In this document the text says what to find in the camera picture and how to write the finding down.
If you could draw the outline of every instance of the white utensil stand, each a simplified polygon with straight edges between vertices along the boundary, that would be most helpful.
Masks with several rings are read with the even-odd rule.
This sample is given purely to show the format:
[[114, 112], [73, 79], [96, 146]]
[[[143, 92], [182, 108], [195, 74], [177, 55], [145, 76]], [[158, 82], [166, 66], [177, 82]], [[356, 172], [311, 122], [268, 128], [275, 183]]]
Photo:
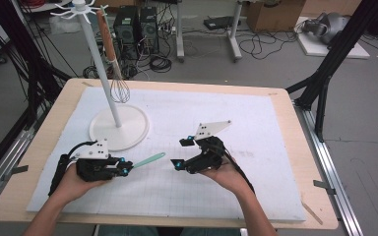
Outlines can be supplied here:
[[140, 108], [128, 104], [115, 104], [112, 100], [111, 88], [99, 56], [91, 22], [87, 16], [87, 13], [95, 14], [93, 10], [99, 10], [99, 8], [91, 7], [94, 2], [95, 0], [86, 5], [85, 0], [73, 0], [74, 8], [64, 8], [57, 5], [67, 12], [62, 14], [51, 13], [51, 15], [63, 17], [72, 14], [69, 17], [63, 17], [65, 19], [79, 17], [110, 108], [102, 110], [93, 119], [90, 126], [90, 136], [92, 140], [107, 139], [109, 150], [121, 151], [132, 148], [141, 142], [146, 137], [150, 124], [146, 114]]

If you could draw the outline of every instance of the wooden table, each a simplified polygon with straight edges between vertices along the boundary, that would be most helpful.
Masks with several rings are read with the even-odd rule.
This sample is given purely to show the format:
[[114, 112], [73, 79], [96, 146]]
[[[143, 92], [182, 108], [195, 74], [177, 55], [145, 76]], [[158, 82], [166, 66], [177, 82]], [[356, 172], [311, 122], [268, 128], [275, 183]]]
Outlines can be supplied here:
[[[153, 82], [127, 82], [130, 89], [182, 90], [221, 92], [268, 96], [274, 105], [282, 130], [283, 140], [295, 177], [306, 221], [299, 223], [272, 222], [276, 228], [335, 229], [337, 217], [325, 189], [314, 187], [313, 180], [321, 177], [305, 139], [291, 100], [281, 88], [248, 88], [212, 85], [192, 85]], [[46, 159], [57, 144], [67, 121], [72, 115], [82, 92], [87, 87], [100, 87], [99, 80], [72, 79], [63, 88], [47, 115], [19, 166], [28, 165], [29, 171], [15, 174], [0, 196], [0, 221], [25, 222], [35, 216], [26, 208], [41, 174]], [[59, 222], [93, 224], [128, 224], [198, 227], [245, 227], [239, 219], [198, 219], [63, 213]]]

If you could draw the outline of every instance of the table leg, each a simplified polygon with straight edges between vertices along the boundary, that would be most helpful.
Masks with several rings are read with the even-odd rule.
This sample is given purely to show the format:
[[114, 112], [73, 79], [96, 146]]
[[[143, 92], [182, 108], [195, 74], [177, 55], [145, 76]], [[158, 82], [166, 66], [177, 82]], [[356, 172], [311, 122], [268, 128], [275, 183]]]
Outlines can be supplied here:
[[177, 59], [179, 60], [179, 62], [183, 62], [185, 56], [185, 52], [183, 49], [181, 4], [182, 0], [177, 0], [176, 51]]
[[241, 14], [242, 1], [237, 1], [236, 4], [237, 5], [235, 7], [234, 20], [232, 22], [232, 28], [231, 28], [231, 30], [229, 30], [227, 32], [232, 51], [234, 52], [234, 62], [236, 62], [237, 60], [242, 58], [240, 48], [238, 47], [238, 42], [235, 39], [235, 33], [237, 32], [238, 20], [240, 18], [240, 14]]

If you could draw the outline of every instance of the human hand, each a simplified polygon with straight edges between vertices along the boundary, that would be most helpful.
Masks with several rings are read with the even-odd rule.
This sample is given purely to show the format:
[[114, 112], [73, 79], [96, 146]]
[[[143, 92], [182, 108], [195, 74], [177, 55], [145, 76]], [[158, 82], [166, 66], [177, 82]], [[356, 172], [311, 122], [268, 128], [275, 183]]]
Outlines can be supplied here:
[[59, 186], [50, 198], [56, 199], [62, 205], [83, 196], [89, 189], [100, 186], [108, 181], [84, 181], [76, 172], [76, 163], [71, 164], [63, 176]]
[[250, 189], [247, 182], [235, 169], [233, 164], [225, 156], [222, 158], [222, 165], [219, 169], [207, 169], [200, 172], [201, 174], [210, 177], [222, 187], [230, 190], [236, 194], [240, 191]]

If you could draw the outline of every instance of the gray floor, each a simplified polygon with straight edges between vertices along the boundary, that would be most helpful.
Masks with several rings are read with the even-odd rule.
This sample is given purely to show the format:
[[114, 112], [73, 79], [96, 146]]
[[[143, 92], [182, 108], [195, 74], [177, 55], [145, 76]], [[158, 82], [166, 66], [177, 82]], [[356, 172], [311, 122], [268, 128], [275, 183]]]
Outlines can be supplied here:
[[[201, 29], [202, 25], [193, 27]], [[51, 39], [78, 74], [90, 65], [91, 55], [82, 32], [53, 35]], [[172, 53], [170, 72], [149, 71], [149, 78], [141, 73], [135, 80], [287, 88], [312, 75], [323, 60], [305, 56], [299, 43], [293, 42], [286, 43], [280, 52], [265, 60], [243, 53], [243, 59], [233, 63], [224, 37], [185, 34], [184, 40], [187, 56], [183, 64]], [[363, 233], [378, 235], [378, 49], [361, 41], [360, 44], [371, 57], [346, 59], [334, 75], [327, 100], [324, 137]], [[272, 50], [269, 47], [277, 46], [270, 45], [265, 50]], [[54, 56], [53, 62], [71, 73], [59, 57]], [[11, 64], [0, 65], [0, 140], [26, 107], [12, 70]], [[299, 95], [296, 92], [291, 98]], [[0, 223], [0, 235], [21, 234], [25, 226]], [[92, 230], [92, 225], [61, 224], [56, 234], [91, 235]], [[279, 232], [280, 235], [346, 235], [341, 227], [334, 231]]]

